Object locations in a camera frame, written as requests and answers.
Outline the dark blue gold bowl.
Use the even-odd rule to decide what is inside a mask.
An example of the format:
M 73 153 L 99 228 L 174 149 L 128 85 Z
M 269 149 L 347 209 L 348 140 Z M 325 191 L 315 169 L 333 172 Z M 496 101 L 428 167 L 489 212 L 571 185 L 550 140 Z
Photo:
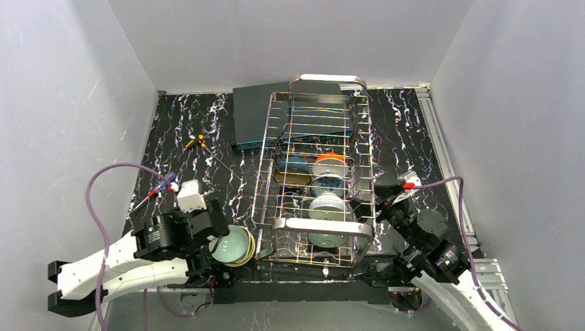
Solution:
M 276 183 L 288 187 L 309 185 L 312 181 L 308 163 L 299 157 L 284 157 L 276 163 L 273 174 Z

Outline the blue white floral bowl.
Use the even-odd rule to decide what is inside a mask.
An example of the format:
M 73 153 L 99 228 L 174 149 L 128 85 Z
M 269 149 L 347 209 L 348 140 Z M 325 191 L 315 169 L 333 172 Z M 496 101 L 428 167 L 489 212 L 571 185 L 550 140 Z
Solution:
M 339 198 L 346 195 L 347 185 L 345 178 L 333 173 L 323 173 L 317 175 L 309 185 L 310 193 L 313 197 L 318 197 L 323 193 L 333 193 Z

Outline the orange bowl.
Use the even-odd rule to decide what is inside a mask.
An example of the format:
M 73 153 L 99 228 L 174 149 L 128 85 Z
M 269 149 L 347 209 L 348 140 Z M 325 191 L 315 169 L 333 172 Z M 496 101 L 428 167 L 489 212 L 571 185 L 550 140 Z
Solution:
M 314 175 L 321 175 L 323 173 L 330 172 L 340 177 L 346 177 L 349 171 L 349 167 L 346 161 L 346 157 L 334 152 L 327 152 L 321 154 L 315 159 L 311 170 Z

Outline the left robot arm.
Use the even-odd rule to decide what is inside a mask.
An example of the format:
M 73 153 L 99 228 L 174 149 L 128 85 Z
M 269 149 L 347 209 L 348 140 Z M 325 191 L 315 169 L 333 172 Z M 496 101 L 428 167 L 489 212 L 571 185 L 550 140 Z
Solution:
M 96 302 L 138 290 L 207 286 L 215 278 L 210 263 L 214 241 L 229 232 L 216 199 L 199 210 L 176 208 L 157 215 L 107 249 L 75 262 L 49 263 L 48 280 L 57 289 L 48 295 L 48 311 L 80 317 L 94 312 Z

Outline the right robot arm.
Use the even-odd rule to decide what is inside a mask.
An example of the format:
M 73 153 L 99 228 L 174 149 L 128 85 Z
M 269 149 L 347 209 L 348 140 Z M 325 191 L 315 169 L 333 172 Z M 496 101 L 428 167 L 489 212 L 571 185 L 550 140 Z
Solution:
M 429 293 L 467 330 L 519 330 L 480 282 L 468 239 L 451 228 L 434 209 L 418 212 L 409 199 L 425 186 L 417 177 L 390 185 L 375 185 L 376 222 L 386 221 L 405 240 L 406 249 L 385 267 L 369 265 L 363 279 L 369 285 L 415 285 Z

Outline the light green bowl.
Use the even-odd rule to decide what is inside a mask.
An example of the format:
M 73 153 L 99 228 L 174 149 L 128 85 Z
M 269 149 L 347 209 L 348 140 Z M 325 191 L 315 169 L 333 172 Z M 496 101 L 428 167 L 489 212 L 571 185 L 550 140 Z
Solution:
M 338 248 L 348 241 L 348 237 L 344 234 L 308 233 L 307 240 L 321 248 Z

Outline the pale white ribbed bowl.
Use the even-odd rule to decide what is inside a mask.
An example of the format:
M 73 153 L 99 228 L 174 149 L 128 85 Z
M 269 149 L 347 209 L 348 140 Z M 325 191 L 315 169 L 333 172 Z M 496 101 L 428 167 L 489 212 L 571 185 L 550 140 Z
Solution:
M 332 192 L 324 192 L 315 197 L 309 205 L 310 219 L 326 221 L 345 221 L 351 208 L 342 198 Z

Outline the steel wire dish rack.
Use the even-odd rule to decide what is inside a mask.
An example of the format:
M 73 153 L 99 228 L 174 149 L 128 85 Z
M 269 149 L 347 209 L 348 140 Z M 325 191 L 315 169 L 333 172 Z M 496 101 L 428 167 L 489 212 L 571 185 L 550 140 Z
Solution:
M 373 243 L 367 84 L 301 74 L 270 96 L 252 220 L 258 261 L 356 268 Z

